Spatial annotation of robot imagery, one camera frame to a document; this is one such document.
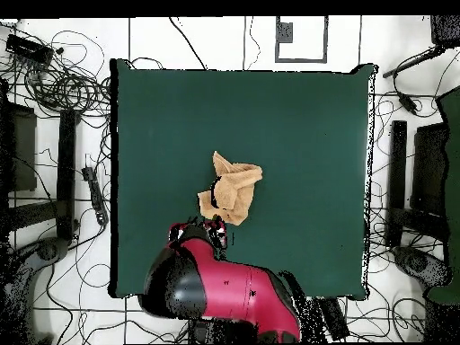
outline black cable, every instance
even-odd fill
[[[82,33],[74,31],[61,31],[55,35],[55,37],[63,32],[70,32],[78,35],[82,35],[95,44],[102,52],[102,65],[96,75],[93,75],[86,69],[79,67],[77,64],[82,62],[80,60],[77,64],[70,60],[66,60],[71,65],[66,65],[62,56],[53,57],[53,63],[46,69],[36,72],[34,69],[30,69],[25,74],[24,84],[26,90],[30,94],[31,98],[37,102],[41,110],[48,116],[43,107],[49,111],[58,112],[59,109],[67,109],[69,107],[80,109],[83,115],[91,117],[92,115],[86,114],[87,111],[98,111],[101,116],[104,116],[101,103],[104,103],[102,98],[109,100],[109,89],[107,87],[108,79],[106,78],[101,84],[97,83],[96,76],[99,74],[104,62],[104,54],[101,46],[92,39],[88,38]],[[67,44],[70,46],[82,46],[85,51],[87,50],[84,44]]]
[[[259,43],[252,36],[252,24],[253,24],[253,22],[254,22],[254,16],[251,18],[251,26],[249,27],[249,36],[251,37],[251,40],[254,41],[254,43],[257,45],[257,49],[259,50],[259,52],[257,53],[257,57],[255,58],[255,60],[249,65],[248,70],[251,69],[251,66],[254,65],[257,62],[257,60],[259,59],[259,55],[261,53],[261,46],[259,45]]]
[[[89,239],[87,239],[87,240],[85,240],[85,241],[79,243],[79,245],[82,245],[82,244],[84,244],[84,243],[86,243],[86,242],[89,242],[89,241],[91,241],[92,239],[98,237],[99,235],[101,235],[101,233],[103,233],[104,230],[105,230],[104,227],[102,227],[102,228],[99,230],[99,233],[98,233],[98,234],[96,234],[95,236],[93,236],[93,237],[91,237],[91,238],[89,238]],[[84,255],[87,253],[87,251],[88,251],[88,250],[86,250],[86,251],[82,254],[82,256],[78,259],[79,261],[84,257]],[[63,278],[63,277],[74,267],[74,266],[75,266],[75,265],[73,264],[73,265],[72,265],[64,274],[62,274],[52,285],[50,285],[49,288],[52,288],[56,283],[58,283],[58,282],[59,282],[59,281],[60,281],[60,280],[61,280],[61,279],[62,279],[62,278]],[[46,291],[43,291],[40,295],[38,295],[38,296],[33,300],[33,303],[35,303],[41,296],[45,295],[45,293],[46,293]]]
[[[93,208],[88,208],[87,210],[85,210],[85,211],[83,212],[83,214],[81,215],[81,217],[80,217],[80,221],[83,219],[84,214],[85,214],[86,212],[90,211],[90,210],[94,210],[94,209],[93,209]],[[82,274],[80,273],[80,270],[78,269],[78,262],[79,262],[79,259],[78,259],[78,246],[79,246],[79,245],[78,245],[78,241],[79,241],[79,239],[80,239],[79,237],[80,237],[80,232],[81,232],[81,230],[82,230],[82,225],[80,224],[80,226],[78,227],[78,235],[77,235],[78,238],[76,239],[77,245],[75,246],[75,268],[76,268],[76,273],[78,274],[78,277],[82,280],[82,283],[85,283],[86,286],[92,287],[92,288],[99,288],[99,287],[96,287],[96,286],[94,286],[94,285],[92,285],[92,284],[86,282],[86,281],[84,280],[85,276],[82,277]],[[88,250],[90,249],[90,247],[93,245],[94,240],[95,240],[96,238],[97,238],[97,235],[95,235],[94,238],[91,240],[91,243],[89,244],[89,246],[88,246],[87,249],[86,249],[87,251],[88,251]],[[107,265],[105,265],[105,264],[103,264],[103,263],[98,263],[97,265],[94,265],[94,266],[99,266],[99,265],[101,265],[101,266],[107,266]]]
[[[84,317],[84,322],[82,323],[82,325],[80,325],[80,320],[82,319],[82,317]],[[86,323],[86,319],[88,317],[88,314],[86,312],[83,312],[79,319],[78,319],[78,331],[76,331],[66,342],[64,342],[62,345],[66,345],[68,344],[79,332],[81,333],[81,329],[83,329],[83,326],[84,324]]]
[[[45,152],[48,152],[49,160],[51,160],[51,161],[52,161],[54,164],[56,164],[56,165],[50,165],[50,164],[37,164],[37,163],[35,163],[34,165],[58,168],[58,162],[57,162],[56,160],[54,160],[54,159],[51,157],[51,152],[49,151],[49,148],[46,148],[46,149],[44,149],[43,151],[38,152],[38,153],[35,154],[35,155],[42,155],[42,154],[44,154]],[[71,169],[72,171],[77,172],[78,174],[80,174],[80,175],[83,177],[82,172],[81,172],[81,171],[78,171],[76,168],[67,167],[67,169]]]
[[[73,246],[70,246],[70,247],[68,248],[68,250],[69,250],[69,251],[74,250],[75,248],[81,246],[82,244],[85,244],[85,243],[88,243],[88,242],[92,241],[94,238],[97,238],[99,235],[101,235],[104,231],[105,231],[105,226],[102,227],[96,235],[92,236],[91,238],[85,239],[84,241],[82,241],[82,242],[80,242],[80,243],[78,243],[78,244],[75,244],[75,245],[73,245]]]
[[[146,60],[146,61],[153,61],[153,62],[155,62],[155,63],[158,65],[158,68],[159,68],[159,69],[164,69],[163,64],[162,64],[160,61],[158,61],[157,59],[154,59],[154,58],[149,58],[149,57],[138,57],[138,58],[135,58],[135,59],[133,59],[133,60],[131,61],[131,65],[134,66],[134,63],[135,63],[136,61],[138,61],[139,59],[144,59],[144,60]]]
[[[418,53],[412,57],[409,57],[407,59],[405,59],[403,62],[401,62],[395,69],[394,71],[394,75],[393,75],[393,86],[394,86],[394,90],[397,92],[399,98],[400,98],[400,102],[404,102],[404,100],[408,100],[407,102],[413,102],[413,100],[411,99],[411,96],[405,94],[405,93],[402,93],[398,87],[396,86],[396,77],[398,76],[398,70],[399,68],[405,64],[406,62],[416,58],[416,57],[419,57],[419,56],[422,56],[423,54],[426,54],[426,53],[429,53],[429,52],[433,52],[435,50],[436,47],[431,47],[431,48],[428,48],[426,49],[425,51],[422,51],[421,53]],[[418,112],[421,111],[422,107],[421,107],[421,103],[420,103],[420,109],[415,109],[413,110],[411,113],[419,118],[429,118],[433,115],[435,115],[437,112],[438,112],[438,108],[435,108],[433,107],[433,102],[436,100],[437,96],[438,96],[438,91],[439,91],[439,88],[441,86],[441,83],[442,83],[442,80],[444,78],[444,75],[446,74],[446,71],[450,68],[450,66],[452,65],[452,63],[456,60],[456,58],[458,57],[458,55],[460,54],[460,51],[458,51],[456,53],[456,55],[454,56],[454,58],[452,58],[452,60],[449,62],[449,64],[447,65],[446,69],[444,70],[443,74],[441,75],[440,79],[439,79],[439,82],[438,82],[438,87],[435,91],[435,94],[431,96],[431,109],[434,110],[434,112],[430,113],[429,115],[420,115]]]
[[[389,154],[388,154],[387,152],[384,152],[384,151],[382,150],[382,148],[380,148],[379,141],[380,141],[380,138],[384,135],[385,127],[386,127],[386,125],[388,124],[388,122],[391,120],[393,114],[402,108],[402,106],[401,106],[401,107],[399,107],[398,109],[395,110],[395,109],[394,109],[394,104],[393,104],[393,102],[391,102],[391,101],[389,101],[389,100],[383,101],[383,99],[384,99],[388,94],[391,94],[391,93],[394,93],[394,92],[387,92],[387,93],[385,93],[384,95],[382,95],[382,96],[380,97],[380,99],[379,99],[379,101],[378,101],[378,103],[377,103],[377,106],[376,106],[376,110],[375,110],[375,115],[376,115],[377,117],[380,118],[380,120],[381,120],[381,122],[382,122],[382,127],[381,127],[380,130],[378,131],[377,139],[375,139],[374,145],[377,146],[377,149],[378,149],[382,154],[384,154],[384,155],[386,155],[386,156],[389,156]],[[381,107],[383,104],[385,104],[385,103],[390,103],[390,104],[392,105],[392,109],[391,109],[391,111],[389,111],[389,112],[387,112],[387,113],[381,113],[381,112],[380,112],[380,107]],[[384,122],[384,118],[383,118],[385,115],[388,115],[388,119],[387,119],[386,122]]]
[[[81,215],[81,217],[80,217],[80,227],[81,227],[81,221],[82,221],[82,218],[83,218],[84,213],[83,213],[83,214]],[[94,240],[95,240],[96,237],[97,237],[97,235],[95,235],[95,236],[93,237],[93,240],[92,240],[91,244],[86,248],[86,250],[84,251],[83,255],[82,255],[78,260],[76,259],[76,254],[75,254],[75,264],[74,264],[67,272],[65,272],[65,273],[63,274],[63,276],[66,275],[74,266],[77,266],[77,263],[84,257],[84,255],[85,255],[85,254],[88,252],[88,250],[91,248],[91,246],[92,246],[92,244],[93,244],[93,242],[94,242]],[[101,264],[101,263],[98,263],[98,264],[92,266],[92,267],[86,272],[86,274],[84,275],[84,277],[89,273],[89,271],[90,271],[92,268],[94,268],[94,267],[96,267],[96,266],[99,266],[99,265],[102,265],[102,264]],[[54,268],[53,268],[51,277],[49,278],[49,282],[48,282],[47,287],[46,287],[46,293],[47,293],[48,297],[50,297],[49,289],[50,289],[52,286],[54,286],[54,285],[59,281],[59,279],[62,279],[62,277],[63,277],[63,276],[61,276],[61,278],[59,278],[59,279],[58,279],[55,283],[53,283],[53,285],[51,286],[50,283],[51,283],[51,280],[52,280],[52,278],[53,278],[53,275],[54,275]],[[79,293],[79,295],[78,295],[79,303],[80,303],[81,291],[82,291],[82,287],[80,287],[80,293]],[[65,334],[66,331],[68,330],[68,328],[69,328],[69,326],[70,326],[70,324],[72,323],[73,318],[74,318],[73,313],[72,313],[68,308],[65,308],[65,309],[72,315],[72,318],[71,318],[71,321],[70,321],[70,323],[68,324],[68,326],[67,326],[67,327],[65,328],[65,330],[62,332],[61,337],[60,337],[60,339],[59,339],[59,342],[58,342],[57,344],[59,344],[60,341],[62,340],[62,338],[64,337],[64,334]]]
[[[373,334],[365,334],[365,335],[359,335],[359,337],[362,337],[362,338],[365,338],[365,337],[375,337],[375,338],[387,338],[388,340],[390,340],[391,342],[393,342],[393,340],[391,340],[389,337],[388,337],[388,334],[390,333],[391,331],[391,325],[390,325],[390,321],[389,321],[389,311],[390,311],[390,304],[388,303],[388,300],[386,300],[386,298],[382,295],[382,293],[380,291],[378,291],[375,287],[373,287],[371,284],[368,283],[368,285],[374,289],[375,292],[377,292],[378,295],[380,295],[386,305],[387,305],[387,308],[386,308],[386,311],[387,311],[387,317],[388,317],[388,330],[387,332],[383,332],[382,329],[377,325],[375,324],[372,320],[368,319],[368,318],[365,318],[366,320],[368,320],[369,322],[371,322],[375,327],[378,328],[378,330],[382,333],[382,335],[373,335]],[[358,306],[358,302],[355,302],[356,304],[356,307],[358,308],[358,310],[363,314],[363,312],[360,310],[359,306]]]
[[[97,73],[96,73],[96,76],[97,76],[97,75],[101,72],[101,69],[102,69],[102,67],[103,67],[103,65],[104,65],[104,62],[105,62],[105,55],[104,55],[104,51],[103,51],[101,45],[99,45],[99,44],[98,44],[97,42],[95,42],[94,40],[90,39],[90,38],[89,38],[88,36],[86,36],[84,33],[81,33],[81,32],[79,32],[79,31],[69,31],[69,30],[65,30],[65,31],[59,31],[58,33],[56,33],[56,34],[53,36],[53,38],[51,39],[51,43],[49,44],[49,45],[51,46],[51,48],[53,48],[54,39],[55,39],[59,34],[61,34],[61,33],[74,33],[74,34],[83,36],[83,37],[85,37],[87,40],[89,40],[90,42],[92,42],[94,45],[96,45],[96,46],[99,48],[99,50],[100,50],[101,53],[102,53],[102,63],[101,63],[101,67],[99,67],[99,70],[98,70]]]
[[[59,302],[57,302],[49,293],[49,284],[51,283],[51,280],[53,279],[54,276],[54,263],[51,265],[51,276],[49,277],[47,287],[46,287],[46,293],[48,295],[49,300],[51,300],[55,305],[58,305],[62,309],[68,311],[70,313],[70,322],[68,322],[68,325],[66,328],[62,331],[61,335],[59,336],[59,340],[57,340],[57,345],[62,341],[62,338],[64,337],[64,334],[67,332],[68,328],[70,327],[70,324],[72,324],[72,321],[74,320],[74,314],[72,314],[72,311],[70,311],[67,307],[61,305]]]
[[[80,273],[78,273],[78,275],[80,276],[80,279],[82,280],[82,283],[80,284],[80,290],[78,292],[78,308],[79,308],[79,313],[80,313],[80,316],[78,318],[79,322],[82,319],[82,316],[84,315],[84,314],[82,314],[82,289],[83,289],[83,284],[85,284],[85,285],[87,285],[87,286],[89,286],[91,288],[102,288],[102,287],[107,286],[110,283],[110,280],[108,280],[106,283],[104,283],[104,284],[102,284],[100,286],[95,286],[95,285],[91,285],[90,283],[88,283],[85,280],[86,277],[88,276],[88,274],[91,272],[91,270],[95,269],[98,266],[103,266],[103,267],[106,267],[106,268],[110,269],[110,267],[108,265],[104,264],[104,263],[96,263],[92,267],[90,267],[88,269],[88,271],[85,272],[83,277],[81,277]],[[87,314],[85,315],[84,322],[81,325],[78,324],[78,332],[80,333],[83,341],[84,341],[84,324],[86,323],[86,320],[87,320]]]
[[[109,327],[99,327],[99,328],[96,328],[96,329],[92,330],[92,331],[90,332],[90,334],[84,339],[83,345],[85,345],[85,344],[89,341],[89,339],[90,339],[90,337],[93,335],[93,333],[95,333],[95,332],[97,332],[97,331],[112,330],[112,329],[114,329],[114,328],[118,328],[118,327],[120,327],[120,326],[122,326],[122,325],[125,325],[125,324],[127,324],[127,323],[132,323],[132,324],[136,325],[136,327],[139,328],[141,331],[143,331],[143,332],[145,332],[145,333],[148,333],[148,334],[150,334],[150,335],[152,335],[152,336],[155,336],[154,341],[151,341],[150,343],[155,342],[156,340],[161,340],[162,342],[165,342],[165,343],[177,344],[177,342],[176,342],[176,340],[175,340],[175,337],[174,337],[174,335],[173,335],[172,333],[169,333],[169,332],[168,332],[168,333],[163,333],[163,334],[159,335],[159,334],[157,334],[157,333],[154,333],[154,332],[151,332],[151,331],[147,330],[146,328],[144,328],[143,326],[141,326],[138,322],[135,322],[134,320],[127,320],[127,321],[125,321],[125,322],[121,322],[121,323],[118,323],[118,324],[114,324],[114,325],[111,325],[111,326],[109,326]],[[164,339],[163,339],[164,336],[173,336],[173,337],[174,337],[174,341],[167,341],[167,340],[164,340]]]
[[[399,338],[402,342],[405,342],[405,341],[404,341],[403,337],[401,336],[401,334],[399,333],[399,330],[398,330],[397,327],[396,327],[396,319],[395,319],[394,317],[395,317],[395,314],[396,314],[396,312],[395,312],[396,306],[399,305],[401,302],[406,301],[406,300],[412,301],[413,303],[416,303],[416,304],[418,304],[418,305],[421,305],[423,308],[425,308],[425,305],[424,305],[422,302],[420,302],[420,301],[417,300],[417,299],[414,299],[413,297],[403,297],[403,298],[397,300],[397,301],[393,304],[393,307],[392,307],[392,309],[391,309],[392,317],[393,317],[393,326],[394,326],[394,330],[396,331],[396,334],[398,335],[398,338]],[[412,326],[412,328],[414,328],[416,331],[420,332],[421,334],[424,333],[422,330],[420,330],[419,328],[416,328],[415,326]]]
[[[197,58],[197,60],[200,62],[201,66],[203,67],[203,69],[205,70],[208,70],[207,67],[205,67],[205,64],[203,64],[203,61],[201,61],[201,58],[198,56],[197,52],[195,51],[195,49],[191,46],[190,44],[190,41],[189,39],[187,38],[187,36],[183,33],[183,31],[181,30],[181,28],[179,28],[175,22],[173,21],[173,18],[172,17],[169,17],[169,21],[171,22],[172,26],[177,29],[179,31],[179,33],[182,35],[182,37],[187,41],[187,43],[189,44],[189,47],[191,49],[191,51],[193,52],[193,54],[195,55],[195,57]]]
[[[414,239],[408,244],[408,247],[412,247],[415,243],[417,243],[421,238],[423,238],[423,234],[417,234]]]

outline metal stand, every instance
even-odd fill
[[[447,242],[449,226],[445,216],[435,216],[424,210],[404,208],[406,141],[407,123],[395,120],[392,125],[390,142],[385,246],[401,245],[404,226],[441,242]]]
[[[409,61],[406,64],[400,65],[397,68],[395,68],[393,70],[390,70],[389,72],[384,73],[384,78],[388,78],[389,76],[397,76],[399,73],[401,73],[402,71],[404,71],[404,70],[406,70],[406,69],[408,69],[410,67],[416,66],[421,62],[428,61],[429,59],[433,59],[435,57],[440,56],[446,50],[447,50],[446,48],[444,48],[444,47],[442,47],[440,45],[437,45],[433,50],[428,51],[424,55],[422,55],[420,57],[417,57],[417,58],[413,59],[412,61]]]
[[[57,201],[8,207],[8,192],[14,181],[13,159],[25,165],[15,153],[12,105],[8,85],[0,80],[0,341],[3,344],[39,343],[31,322],[36,275],[66,256],[76,223],[74,110],[61,111],[57,162]],[[12,251],[8,235],[13,230],[56,219],[57,237],[42,239]]]

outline beige cloth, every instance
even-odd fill
[[[212,157],[217,180],[214,197],[218,208],[211,204],[211,190],[198,194],[201,215],[212,219],[219,215],[233,225],[240,225],[247,217],[254,194],[254,183],[262,178],[262,169],[252,164],[230,164],[217,152]]]

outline electrical cord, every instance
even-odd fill
[[[428,53],[432,53],[437,47],[431,47],[431,48],[428,48],[424,51],[422,51],[421,53],[418,53],[412,57],[409,57],[409,58],[406,58],[403,62],[401,62],[395,69],[394,71],[394,75],[393,75],[393,86],[394,86],[394,90],[396,91],[396,93],[398,94],[399,96],[399,100],[400,100],[400,103],[401,105],[408,111],[410,112],[411,114],[419,117],[419,118],[429,118],[429,117],[432,117],[433,115],[435,115],[437,112],[438,112],[438,108],[435,108],[433,107],[433,102],[436,100],[436,97],[438,95],[438,91],[439,91],[439,88],[441,86],[441,83],[442,83],[442,80],[444,78],[444,75],[446,74],[446,71],[450,68],[450,66],[452,65],[452,63],[456,60],[456,58],[458,57],[458,55],[460,54],[460,51],[458,51],[456,53],[456,55],[454,56],[454,58],[452,58],[452,60],[449,62],[449,64],[447,65],[446,69],[444,70],[444,72],[442,73],[440,79],[439,79],[439,82],[438,82],[438,87],[435,91],[435,94],[432,95],[432,98],[431,98],[431,109],[433,110],[432,113],[430,113],[429,115],[420,115],[419,112],[421,112],[422,110],[422,107],[421,107],[421,104],[420,104],[420,109],[417,109],[416,105],[415,105],[415,102],[411,99],[411,96],[405,94],[405,93],[402,93],[398,87],[396,86],[396,77],[398,76],[398,70],[399,68],[405,64],[406,62],[414,59],[414,58],[417,58],[417,57],[420,57],[424,54],[428,54]]]
[[[133,59],[131,61],[131,65],[134,66],[134,63],[136,61],[138,61],[139,59],[144,59],[144,60],[147,60],[147,61],[154,61],[158,65],[159,69],[164,69],[163,64],[160,61],[158,61],[157,59],[154,59],[154,58],[149,58],[149,57],[138,57],[136,59]]]
[[[99,266],[103,266],[107,269],[111,269],[110,266],[106,265],[105,263],[96,263],[94,264],[92,267],[90,267],[88,269],[88,271],[85,272],[84,276],[81,277],[80,273],[78,273],[78,276],[80,277],[80,279],[82,280],[82,283],[80,284],[80,291],[78,292],[78,309],[79,309],[79,318],[78,318],[78,321],[80,322],[80,320],[82,319],[82,288],[83,288],[83,284],[91,287],[91,288],[102,288],[102,287],[105,287],[107,286],[109,283],[110,283],[110,280],[107,280],[107,282],[105,282],[104,284],[100,285],[100,286],[95,286],[95,285],[92,285],[92,284],[89,284],[85,279],[86,277],[88,276],[88,274],[95,268],[99,267]],[[78,325],[78,332],[80,333],[81,337],[82,337],[82,340],[84,341],[85,338],[84,338],[84,323],[86,322],[86,318],[84,320],[84,322],[82,323],[82,325]]]
[[[95,332],[98,332],[98,331],[107,331],[107,330],[112,330],[114,328],[118,328],[120,326],[123,326],[125,325],[126,323],[131,323],[131,324],[134,324],[136,325],[137,328],[139,328],[141,331],[145,332],[145,333],[148,333],[152,336],[155,336],[155,339],[153,341],[150,341],[149,344],[152,344],[154,343],[155,341],[157,340],[160,340],[161,342],[163,343],[171,343],[171,344],[179,344],[181,343],[180,341],[177,341],[176,337],[170,333],[170,332],[167,332],[167,333],[163,333],[161,335],[157,334],[157,333],[154,333],[154,332],[151,332],[149,331],[148,329],[144,328],[142,325],[140,325],[138,322],[135,322],[134,320],[127,320],[126,322],[122,322],[122,323],[118,323],[118,324],[114,324],[114,325],[111,325],[111,326],[108,326],[108,327],[99,327],[99,328],[96,328],[94,330],[92,330],[90,332],[90,334],[88,334],[88,336],[84,339],[84,342],[83,342],[83,345],[87,344],[90,337],[95,333]],[[164,336],[172,336],[174,338],[173,341],[168,341],[168,340],[164,340],[163,337]]]
[[[388,92],[388,93],[382,94],[380,96],[380,99],[379,99],[379,101],[378,101],[378,103],[376,105],[376,108],[375,108],[375,116],[379,118],[381,125],[380,125],[380,129],[376,132],[376,138],[374,139],[374,145],[377,147],[378,151],[382,155],[385,155],[385,156],[388,156],[388,153],[385,150],[383,150],[381,148],[381,146],[380,146],[381,137],[385,135],[385,133],[384,133],[385,127],[387,126],[387,124],[391,120],[391,118],[394,115],[394,113],[402,108],[402,106],[398,107],[398,108],[395,108],[392,101],[385,100],[386,97],[394,96],[394,94],[397,94],[397,93],[396,92]],[[389,106],[388,111],[383,111],[382,110],[382,107],[383,107],[384,104]],[[374,170],[372,172],[372,174],[379,173],[379,172],[383,171],[388,165],[389,164],[386,164],[386,165]],[[384,236],[382,235],[382,233],[384,232],[384,230],[379,230],[378,229],[379,225],[381,225],[381,226],[387,225],[385,217],[382,215],[382,212],[387,210],[387,208],[385,207],[384,201],[383,201],[383,196],[386,195],[386,191],[384,191],[382,189],[382,186],[377,181],[375,181],[374,178],[372,178],[371,184],[375,184],[378,187],[378,190],[377,190],[377,193],[375,193],[374,191],[371,191],[372,199],[371,199],[370,212],[371,212],[371,215],[372,215],[372,219],[371,219],[371,230],[372,231],[370,233],[371,250],[370,250],[370,255],[369,255],[369,261],[373,262],[377,258],[385,261],[385,266],[382,269],[368,272],[368,274],[373,274],[372,276],[374,277],[376,274],[387,270],[390,266],[394,265],[395,263],[391,259],[391,256],[394,255],[392,249],[387,248],[387,247],[385,247],[384,244],[382,244],[382,242],[384,240]],[[432,251],[432,250],[434,250],[434,248],[436,246],[442,245],[442,243],[437,243],[436,240],[433,242],[433,244],[417,245],[416,243],[423,237],[422,234],[420,234],[419,232],[414,232],[414,231],[409,230],[409,229],[403,229],[402,232],[405,233],[405,234],[415,234],[415,237],[413,237],[411,239],[411,242],[409,243],[410,247],[414,247],[414,248],[418,248],[418,249],[429,248],[429,250]],[[379,308],[375,308],[375,309],[372,309],[372,310],[367,311],[367,312],[363,312],[361,310],[361,308],[359,307],[359,303],[362,303],[362,302],[355,302],[356,305],[357,305],[358,311],[361,311],[361,313],[360,313],[360,316],[356,316],[356,317],[351,318],[349,316],[349,311],[348,311],[348,299],[345,298],[344,314],[345,314],[345,316],[347,316],[348,326],[350,324],[353,324],[354,322],[358,322],[358,321],[362,321],[362,320],[366,320],[366,321],[372,323],[373,325],[375,325],[375,322],[374,322],[375,318],[370,317],[370,315],[373,312],[377,312],[377,311],[385,311],[385,318],[382,318],[382,320],[388,322],[388,326],[386,326],[385,330],[382,330],[380,327],[377,326],[377,329],[380,331],[381,334],[379,334],[379,333],[377,333],[377,334],[371,334],[371,333],[367,333],[367,334],[360,333],[360,334],[358,334],[358,333],[350,330],[350,337],[356,339],[358,342],[361,342],[361,341],[374,342],[375,339],[376,339],[376,341],[382,341],[382,340],[393,341],[394,339],[392,339],[389,336],[389,333],[390,333],[390,331],[394,331],[396,336],[397,336],[397,338],[400,341],[403,341],[403,337],[402,337],[402,335],[400,333],[401,329],[406,329],[406,330],[407,329],[412,329],[412,330],[414,330],[416,332],[423,333],[423,321],[416,314],[412,314],[412,316],[410,318],[406,318],[406,317],[403,317],[403,316],[401,316],[400,314],[398,314],[398,313],[396,313],[394,311],[395,307],[397,305],[399,305],[403,301],[406,301],[406,302],[412,301],[413,303],[416,303],[416,304],[418,304],[420,306],[424,306],[424,304],[421,301],[419,301],[419,300],[417,300],[415,298],[407,298],[406,297],[406,298],[400,298],[400,299],[395,300],[393,306],[390,306],[390,304],[384,298],[384,296],[382,295],[382,293],[380,291],[378,291],[371,284],[369,284],[369,283],[367,283],[367,284],[369,285],[369,287],[373,290],[373,292],[375,294],[379,294],[382,297],[382,299],[385,302],[385,307],[379,307]]]
[[[189,41],[189,39],[187,38],[187,36],[183,33],[183,31],[181,30],[181,28],[179,28],[175,22],[173,21],[173,18],[172,17],[168,17],[169,18],[169,21],[170,23],[172,24],[172,26],[182,35],[182,37],[185,39],[185,41],[189,44],[189,47],[191,49],[191,51],[193,52],[193,54],[195,55],[195,57],[197,58],[197,60],[199,61],[199,63],[201,64],[201,67],[203,67],[203,69],[205,70],[208,70],[208,68],[205,66],[205,64],[203,64],[203,61],[201,61],[201,58],[199,57],[199,55],[197,54],[197,52],[195,51],[195,49],[191,46],[191,43]]]
[[[257,53],[257,57],[255,58],[255,60],[249,65],[248,70],[250,70],[251,66],[254,65],[257,62],[257,60],[259,59],[259,55],[261,53],[261,46],[259,45],[259,43],[252,36],[252,24],[253,24],[253,22],[254,22],[254,16],[251,18],[251,26],[249,27],[249,36],[251,37],[251,40],[254,41],[254,43],[257,45],[257,49],[259,50],[259,52]]]
[[[49,277],[49,280],[48,280],[48,283],[47,283],[47,286],[46,286],[46,292],[47,292],[47,295],[48,295],[48,298],[49,300],[51,300],[51,302],[53,302],[55,305],[61,307],[62,309],[66,310],[67,312],[70,313],[70,322],[68,322],[68,325],[66,326],[66,328],[62,331],[61,335],[59,336],[59,339],[57,340],[57,345],[59,345],[59,343],[62,341],[62,338],[64,337],[65,333],[67,332],[68,328],[70,327],[70,324],[72,324],[72,321],[74,320],[74,314],[72,314],[72,311],[70,311],[67,307],[65,307],[64,305],[61,305],[59,302],[57,302],[53,296],[51,296],[51,294],[49,293],[49,284],[51,283],[51,280],[53,279],[53,276],[54,276],[54,271],[55,271],[55,264],[53,263],[51,265],[51,276]]]
[[[83,212],[82,216],[81,216],[81,219],[83,218],[84,214],[85,214],[87,211],[89,211],[89,210],[94,210],[94,209],[93,209],[93,208],[88,208],[87,210],[85,210],[85,211]],[[78,227],[78,236],[77,236],[77,239],[76,239],[77,245],[75,246],[75,268],[76,268],[76,273],[78,274],[78,277],[80,277],[80,279],[82,280],[82,283],[85,283],[86,286],[89,286],[89,287],[92,287],[92,288],[99,288],[99,286],[96,287],[96,286],[94,286],[94,285],[92,285],[92,284],[86,282],[86,281],[84,280],[84,278],[86,277],[86,275],[85,275],[84,277],[82,277],[82,274],[80,273],[80,270],[78,269],[78,259],[77,259],[77,258],[78,258],[78,241],[79,241],[79,236],[80,236],[81,228],[82,228],[82,226],[80,225],[80,226]],[[89,248],[93,245],[94,240],[95,240],[96,238],[97,238],[97,236],[95,236],[95,237],[91,240],[91,243],[89,244],[88,249],[86,249],[86,250],[89,250]],[[96,264],[96,265],[94,265],[94,266],[107,266],[107,265],[104,264],[104,263],[98,263],[98,264]]]

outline green table surface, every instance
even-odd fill
[[[117,296],[143,292],[172,223],[199,216],[218,151],[257,164],[229,261],[292,272],[308,296],[362,297],[368,84],[354,74],[119,71]]]

